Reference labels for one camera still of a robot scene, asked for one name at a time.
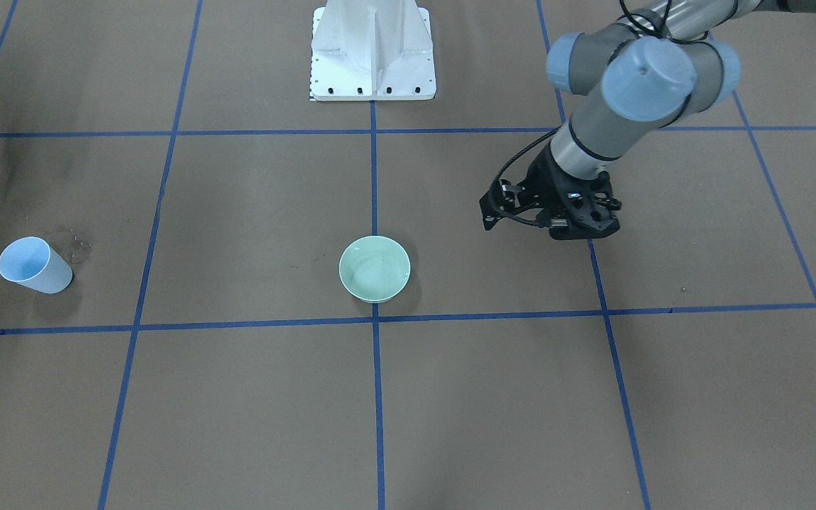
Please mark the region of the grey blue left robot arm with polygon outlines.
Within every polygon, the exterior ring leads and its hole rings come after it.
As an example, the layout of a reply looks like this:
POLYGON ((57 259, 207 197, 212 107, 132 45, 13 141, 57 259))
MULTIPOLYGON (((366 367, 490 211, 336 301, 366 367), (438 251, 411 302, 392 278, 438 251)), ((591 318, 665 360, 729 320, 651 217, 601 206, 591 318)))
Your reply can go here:
POLYGON ((742 65, 716 26, 755 12, 816 13, 816 1, 654 1, 595 33, 551 45, 550 84, 582 96, 569 119, 536 139, 526 177, 497 174, 479 201, 482 224, 546 229, 557 241, 601 239, 621 228, 608 168, 653 130, 731 96, 742 65))

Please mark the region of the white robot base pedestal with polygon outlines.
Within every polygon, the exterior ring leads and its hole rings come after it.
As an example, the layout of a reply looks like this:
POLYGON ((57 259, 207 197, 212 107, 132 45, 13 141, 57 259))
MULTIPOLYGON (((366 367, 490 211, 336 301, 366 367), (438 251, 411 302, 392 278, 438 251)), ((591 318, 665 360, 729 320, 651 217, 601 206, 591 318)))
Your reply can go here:
POLYGON ((414 1, 327 1, 312 14, 312 101, 427 101, 433 26, 414 1))

